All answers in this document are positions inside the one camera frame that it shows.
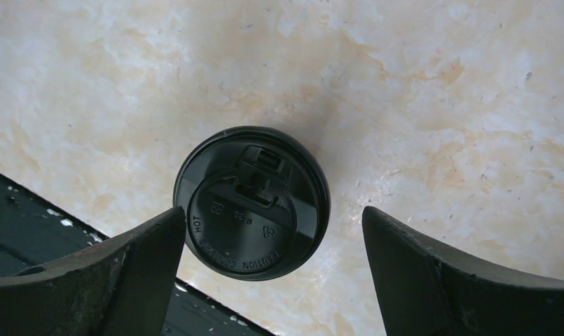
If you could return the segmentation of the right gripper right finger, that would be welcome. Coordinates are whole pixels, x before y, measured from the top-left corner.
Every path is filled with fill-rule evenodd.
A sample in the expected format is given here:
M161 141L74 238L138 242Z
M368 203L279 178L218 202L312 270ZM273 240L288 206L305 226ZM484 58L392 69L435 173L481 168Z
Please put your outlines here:
M373 206L362 228L388 335L564 335L564 280L478 258Z

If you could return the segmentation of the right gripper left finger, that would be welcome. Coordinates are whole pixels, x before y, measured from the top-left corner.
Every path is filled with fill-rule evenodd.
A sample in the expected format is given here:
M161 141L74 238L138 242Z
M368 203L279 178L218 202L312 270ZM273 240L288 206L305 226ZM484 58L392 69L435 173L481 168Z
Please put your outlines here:
M0 335L159 335L186 228L176 206L80 251L0 276Z

